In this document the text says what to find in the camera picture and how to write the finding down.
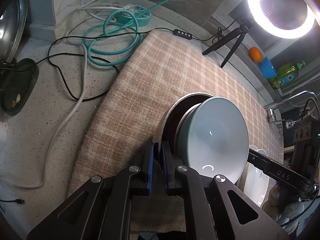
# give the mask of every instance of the blue silicone cup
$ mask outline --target blue silicone cup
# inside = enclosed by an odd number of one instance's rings
[[[277,76],[277,72],[268,57],[265,57],[259,63],[259,68],[265,78],[272,78]]]

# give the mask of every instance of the green bottle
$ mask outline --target green bottle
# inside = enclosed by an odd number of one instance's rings
[[[276,71],[276,77],[269,78],[271,86],[273,89],[278,89],[286,84],[289,84],[298,77],[298,71],[303,67],[306,67],[306,63],[304,61],[298,63],[296,66],[293,63],[288,63],[282,66]]]

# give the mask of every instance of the plaid towel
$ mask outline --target plaid towel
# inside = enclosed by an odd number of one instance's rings
[[[230,99],[246,121],[250,144],[282,161],[281,137],[267,113],[239,82],[169,33],[152,31],[136,49],[106,95],[85,135],[69,194],[93,175],[109,177],[127,167],[151,140],[164,112],[180,97],[207,92]],[[183,201],[164,193],[155,165],[152,195],[135,197],[131,230],[185,231]]]

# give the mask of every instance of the ceramic bowl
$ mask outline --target ceramic bowl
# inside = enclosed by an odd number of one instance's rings
[[[235,183],[247,163],[249,136],[240,110],[230,100],[209,98],[183,121],[177,144],[182,163],[199,174],[226,176]]]

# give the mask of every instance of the chrome faucet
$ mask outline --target chrome faucet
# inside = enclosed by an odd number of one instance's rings
[[[264,106],[264,109],[267,111],[268,113],[268,123],[272,123],[272,122],[280,122],[281,120],[277,120],[276,119],[276,114],[274,112],[275,109],[277,109],[279,106],[285,104],[285,103],[289,103],[292,100],[295,100],[299,97],[302,97],[304,95],[310,95],[310,97],[313,97],[315,101],[317,101],[317,95],[316,93],[314,93],[312,90],[304,90],[292,97],[283,99],[279,102],[273,102],[271,104],[268,104],[266,106]]]

